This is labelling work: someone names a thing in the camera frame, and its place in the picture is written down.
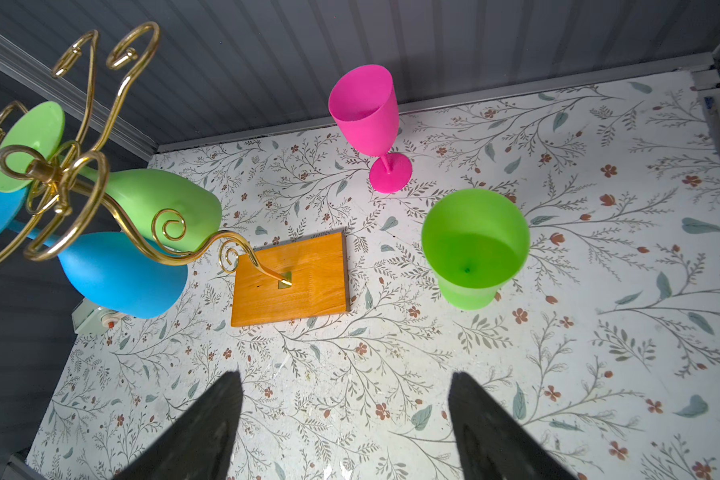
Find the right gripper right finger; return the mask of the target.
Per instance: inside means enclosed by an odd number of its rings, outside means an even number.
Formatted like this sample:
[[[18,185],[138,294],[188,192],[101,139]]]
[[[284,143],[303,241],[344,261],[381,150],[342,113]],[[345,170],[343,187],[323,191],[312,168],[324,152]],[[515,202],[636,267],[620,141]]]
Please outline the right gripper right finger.
[[[448,406],[466,479],[571,479],[468,373],[451,377]]]

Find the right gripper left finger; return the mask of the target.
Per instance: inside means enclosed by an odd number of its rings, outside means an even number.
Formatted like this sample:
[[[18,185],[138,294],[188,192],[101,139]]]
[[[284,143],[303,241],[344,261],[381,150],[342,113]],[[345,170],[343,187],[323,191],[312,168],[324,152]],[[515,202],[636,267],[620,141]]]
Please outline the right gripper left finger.
[[[240,373],[221,375],[117,479],[224,479],[242,412]]]

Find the blue wine glass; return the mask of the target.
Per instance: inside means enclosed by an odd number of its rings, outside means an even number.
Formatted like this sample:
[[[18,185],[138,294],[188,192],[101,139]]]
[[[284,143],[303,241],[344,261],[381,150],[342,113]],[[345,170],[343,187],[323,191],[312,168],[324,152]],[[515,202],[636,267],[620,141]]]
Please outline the blue wine glass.
[[[0,234],[23,225],[15,217],[25,189],[0,192]],[[132,317],[150,319],[169,310],[187,282],[185,265],[169,266],[149,259],[121,232],[81,235],[58,258],[72,286],[93,303]]]

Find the green wine glass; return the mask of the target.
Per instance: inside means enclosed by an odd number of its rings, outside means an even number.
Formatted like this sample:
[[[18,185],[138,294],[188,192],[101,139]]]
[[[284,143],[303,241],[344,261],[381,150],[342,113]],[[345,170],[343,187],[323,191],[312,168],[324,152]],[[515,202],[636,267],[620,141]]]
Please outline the green wine glass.
[[[465,189],[438,201],[427,214],[422,251],[442,296],[452,306],[479,310],[524,267],[530,228],[505,196]]]
[[[26,146],[49,158],[61,144],[64,128],[61,106],[46,101],[23,113],[9,131],[0,129],[0,148]],[[221,229],[219,199],[169,171],[115,171],[110,174],[106,193],[124,208],[139,233],[174,251],[197,251]]]

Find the gold wire glass rack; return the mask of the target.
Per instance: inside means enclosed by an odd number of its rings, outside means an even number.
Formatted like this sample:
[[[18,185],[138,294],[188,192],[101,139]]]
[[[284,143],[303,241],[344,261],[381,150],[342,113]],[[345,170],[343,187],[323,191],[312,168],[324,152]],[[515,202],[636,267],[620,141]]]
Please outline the gold wire glass rack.
[[[124,208],[106,193],[115,171],[104,146],[132,84],[151,62],[160,39],[159,25],[148,21],[131,30],[109,53],[108,68],[123,70],[125,75],[94,143],[85,141],[95,103],[95,91],[88,88],[76,136],[64,140],[62,135],[49,158],[26,146],[0,148],[0,192],[27,191],[15,217],[23,228],[4,230],[15,236],[0,251],[0,263],[15,251],[34,262],[60,261],[58,256],[83,234],[121,232],[149,259],[185,265],[188,277],[190,265],[216,249],[221,271],[235,279],[231,317],[235,327],[347,312],[347,260],[341,232],[257,251],[241,234],[224,229],[221,217],[221,229],[199,250],[178,252],[145,238]],[[0,113],[0,129],[9,131],[30,109],[18,101],[10,103]]]

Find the pink wine glass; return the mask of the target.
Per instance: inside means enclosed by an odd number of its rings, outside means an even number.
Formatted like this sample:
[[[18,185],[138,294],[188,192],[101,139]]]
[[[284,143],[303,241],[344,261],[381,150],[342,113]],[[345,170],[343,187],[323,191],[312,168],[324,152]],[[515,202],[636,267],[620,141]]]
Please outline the pink wine glass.
[[[369,173],[371,187],[383,194],[402,190],[413,166],[406,155],[392,150],[400,115],[390,71],[376,64],[349,71],[334,85],[328,108],[348,143],[376,159]]]

